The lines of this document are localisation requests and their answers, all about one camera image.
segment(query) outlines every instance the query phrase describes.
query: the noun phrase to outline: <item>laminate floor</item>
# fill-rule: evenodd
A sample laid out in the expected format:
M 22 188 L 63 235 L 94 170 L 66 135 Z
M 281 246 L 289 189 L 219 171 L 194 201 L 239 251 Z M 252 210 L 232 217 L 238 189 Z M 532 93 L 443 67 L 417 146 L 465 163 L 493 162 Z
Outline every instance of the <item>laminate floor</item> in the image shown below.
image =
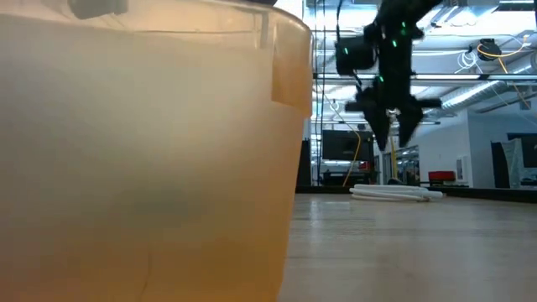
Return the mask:
M 537 301 L 537 206 L 297 195 L 279 301 Z

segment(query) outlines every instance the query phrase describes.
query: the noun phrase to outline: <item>orange plastic bin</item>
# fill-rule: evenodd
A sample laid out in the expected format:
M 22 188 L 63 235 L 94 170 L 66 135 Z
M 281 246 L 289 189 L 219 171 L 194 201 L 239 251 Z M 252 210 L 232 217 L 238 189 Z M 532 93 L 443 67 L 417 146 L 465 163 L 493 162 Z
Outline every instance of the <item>orange plastic bin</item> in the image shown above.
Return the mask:
M 0 301 L 275 301 L 311 74 L 273 8 L 1 1 Z

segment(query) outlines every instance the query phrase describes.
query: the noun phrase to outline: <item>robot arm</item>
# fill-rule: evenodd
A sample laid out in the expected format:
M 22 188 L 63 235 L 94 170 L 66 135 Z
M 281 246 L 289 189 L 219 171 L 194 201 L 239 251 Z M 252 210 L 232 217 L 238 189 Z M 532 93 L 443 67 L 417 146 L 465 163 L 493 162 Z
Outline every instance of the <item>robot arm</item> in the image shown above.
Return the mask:
M 388 141 L 390 117 L 387 110 L 399 110 L 399 144 L 408 143 L 423 118 L 423 107 L 439 107 L 440 100 L 418 102 L 410 95 L 412 40 L 423 37 L 416 24 L 441 0 L 384 0 L 375 20 L 363 35 L 339 39 L 336 68 L 342 76 L 354 76 L 378 60 L 378 76 L 373 86 L 358 92 L 357 102 L 348 111 L 361 111 L 384 150 Z

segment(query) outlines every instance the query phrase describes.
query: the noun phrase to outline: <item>white tube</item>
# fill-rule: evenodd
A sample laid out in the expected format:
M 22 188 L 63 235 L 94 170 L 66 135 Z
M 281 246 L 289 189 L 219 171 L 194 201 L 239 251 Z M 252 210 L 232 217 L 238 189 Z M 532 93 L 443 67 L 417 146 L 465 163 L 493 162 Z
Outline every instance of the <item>white tube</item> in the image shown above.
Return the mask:
M 357 200 L 415 200 L 428 201 L 442 198 L 441 192 L 432 192 L 426 188 L 407 185 L 354 185 L 350 189 L 352 198 Z

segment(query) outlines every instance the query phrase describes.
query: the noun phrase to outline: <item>ceiling pipe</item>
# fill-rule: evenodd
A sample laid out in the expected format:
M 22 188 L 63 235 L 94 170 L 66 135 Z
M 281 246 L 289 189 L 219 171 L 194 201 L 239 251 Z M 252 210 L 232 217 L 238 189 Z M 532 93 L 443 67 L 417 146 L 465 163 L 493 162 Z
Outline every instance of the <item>ceiling pipe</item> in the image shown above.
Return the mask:
M 365 119 L 363 120 L 345 120 L 345 122 L 343 121 L 337 121 L 337 120 L 323 120 L 322 121 L 323 124 L 326 124 L 326 125 L 336 125 L 336 124 L 341 124 L 341 125 L 345 125 L 345 124 L 349 124 L 349 125 L 360 125 L 360 124 L 364 124 L 364 125 L 368 125 L 368 121 L 366 121 Z M 440 121 L 434 121 L 434 122 L 420 122 L 420 125 L 422 126 L 434 126 L 434 125 L 440 125 L 441 122 Z M 399 126 L 399 123 L 398 122 L 394 122 L 392 124 L 392 127 L 393 128 L 397 128 Z
M 509 64 L 508 68 L 511 74 L 537 73 L 537 52 L 516 60 Z M 506 81 L 488 81 L 472 87 L 460 88 L 441 98 L 443 101 L 441 109 L 429 109 L 425 111 L 425 114 L 442 116 L 446 113 L 458 112 L 508 90 L 509 84 Z
M 489 81 L 506 81 L 509 85 L 513 82 L 537 81 L 537 74 L 504 74 L 503 70 L 498 70 L 494 74 L 417 74 L 411 75 L 412 85 L 417 86 L 475 86 L 485 80 Z M 339 76 L 338 74 L 317 74 L 314 73 L 314 79 L 325 81 L 327 85 L 356 85 L 356 80 L 350 76 Z M 375 78 L 374 73 L 359 73 L 358 77 L 362 82 L 371 82 Z
M 500 0 L 497 12 L 533 12 L 534 0 Z
M 306 4 L 304 11 L 304 21 L 306 23 L 313 24 L 316 19 L 330 19 L 328 22 L 330 25 L 326 26 L 328 33 L 333 34 L 335 30 L 336 22 L 336 5 L 337 0 L 331 2 L 325 0 L 325 7 L 322 3 L 317 3 L 316 7 L 313 6 L 315 0 L 309 0 L 310 5 Z M 340 25 L 343 31 L 357 31 L 362 32 L 362 26 L 372 22 L 377 13 L 378 7 L 382 3 L 382 0 L 360 0 L 359 3 L 344 2 L 344 6 L 341 7 L 340 12 Z M 436 27 L 441 27 L 443 24 L 448 24 L 454 17 L 460 13 L 469 12 L 475 18 L 480 18 L 485 14 L 492 13 L 500 6 L 500 0 L 444 0 L 439 6 L 432 10 L 431 13 L 437 11 L 429 20 L 428 16 L 422 19 L 422 22 L 427 22 L 424 32 L 429 33 Z
M 530 98 L 532 98 L 534 96 L 537 96 L 537 92 L 526 92 L 526 93 L 524 93 L 522 95 L 522 97 L 524 99 L 530 99 Z M 499 108 L 507 107 L 507 106 L 510 106 L 510 105 L 513 105 L 513 104 L 518 104 L 521 101 L 522 101 L 522 98 L 520 96 L 516 96 L 511 100 L 499 102 L 499 103 L 496 103 L 494 105 L 491 105 L 491 106 L 484 107 L 482 109 L 476 110 L 476 113 L 483 114 L 483 113 L 487 113 L 487 112 L 493 112 L 494 110 L 497 110 Z

